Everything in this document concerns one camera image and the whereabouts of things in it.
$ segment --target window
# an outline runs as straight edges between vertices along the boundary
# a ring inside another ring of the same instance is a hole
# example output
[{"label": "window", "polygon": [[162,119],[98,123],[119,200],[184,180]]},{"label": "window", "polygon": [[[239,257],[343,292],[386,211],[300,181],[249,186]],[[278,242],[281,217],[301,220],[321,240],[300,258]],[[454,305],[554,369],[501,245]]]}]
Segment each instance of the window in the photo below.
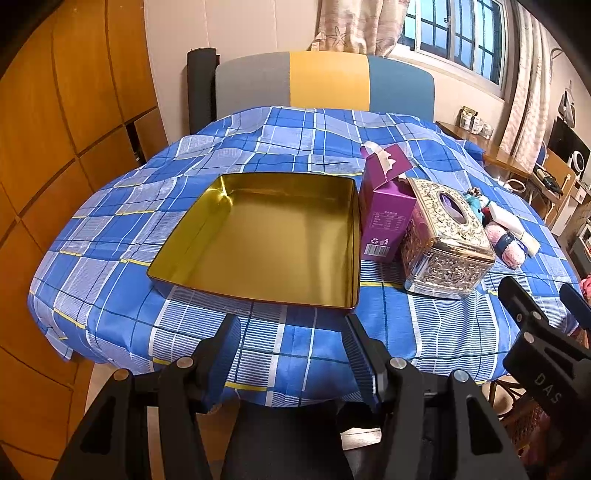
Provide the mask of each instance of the window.
[{"label": "window", "polygon": [[452,61],[500,86],[504,6],[501,0],[411,0],[399,43]]}]

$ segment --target curtain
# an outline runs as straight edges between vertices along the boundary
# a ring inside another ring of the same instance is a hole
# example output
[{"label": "curtain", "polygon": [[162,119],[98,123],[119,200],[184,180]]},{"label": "curtain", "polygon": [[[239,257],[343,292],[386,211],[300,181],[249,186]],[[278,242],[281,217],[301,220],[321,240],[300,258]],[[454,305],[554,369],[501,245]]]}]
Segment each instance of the curtain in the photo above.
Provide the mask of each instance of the curtain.
[{"label": "curtain", "polygon": [[545,28],[520,4],[519,70],[501,148],[528,171],[534,168],[548,122],[550,51]]},{"label": "curtain", "polygon": [[410,0],[322,0],[312,50],[387,56],[402,33]]}]

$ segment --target gold metal tray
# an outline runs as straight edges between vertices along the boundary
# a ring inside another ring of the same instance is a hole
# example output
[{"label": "gold metal tray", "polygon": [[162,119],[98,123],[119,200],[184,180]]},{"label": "gold metal tray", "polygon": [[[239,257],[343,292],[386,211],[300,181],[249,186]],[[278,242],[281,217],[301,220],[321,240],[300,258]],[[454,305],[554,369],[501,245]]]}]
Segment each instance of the gold metal tray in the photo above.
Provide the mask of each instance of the gold metal tray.
[{"label": "gold metal tray", "polygon": [[228,297],[352,309],[360,236],[352,179],[226,174],[183,216],[148,275]]}]

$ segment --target silver tissue box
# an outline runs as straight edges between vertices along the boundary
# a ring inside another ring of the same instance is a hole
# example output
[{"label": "silver tissue box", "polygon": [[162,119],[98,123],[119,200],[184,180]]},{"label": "silver tissue box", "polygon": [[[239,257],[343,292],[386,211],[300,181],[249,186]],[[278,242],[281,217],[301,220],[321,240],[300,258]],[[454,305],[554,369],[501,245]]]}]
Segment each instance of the silver tissue box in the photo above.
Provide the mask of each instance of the silver tissue box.
[{"label": "silver tissue box", "polygon": [[408,179],[417,197],[402,242],[404,287],[444,299],[461,299],[495,263],[495,251],[482,223],[454,189]]}]

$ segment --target blue plaid tablecloth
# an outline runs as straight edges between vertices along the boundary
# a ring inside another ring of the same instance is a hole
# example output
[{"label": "blue plaid tablecloth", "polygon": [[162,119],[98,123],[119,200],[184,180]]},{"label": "blue plaid tablecloth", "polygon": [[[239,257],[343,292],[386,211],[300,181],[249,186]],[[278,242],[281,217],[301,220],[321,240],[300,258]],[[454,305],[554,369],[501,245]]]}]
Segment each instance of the blue plaid tablecloth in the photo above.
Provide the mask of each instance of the blue plaid tablecloth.
[{"label": "blue plaid tablecloth", "polygon": [[478,186],[520,217],[541,243],[522,269],[497,261],[462,301],[408,295],[398,264],[363,261],[355,312],[370,337],[423,371],[463,368],[477,381],[504,374],[517,327],[496,289],[514,275],[562,331],[576,326],[558,299],[577,284],[561,249],[537,214],[482,168],[482,151],[417,118],[330,109],[254,108],[184,137],[146,165],[96,192],[45,255],[29,308],[51,344],[134,373],[189,355],[214,335],[224,312],[241,318],[241,344],[225,394],[272,406],[335,397],[359,399],[341,343],[339,312],[253,303],[175,288],[161,296],[147,267],[172,229],[222,173],[293,171],[352,176],[359,187],[360,144],[398,143],[416,165],[410,176],[465,192]]}]

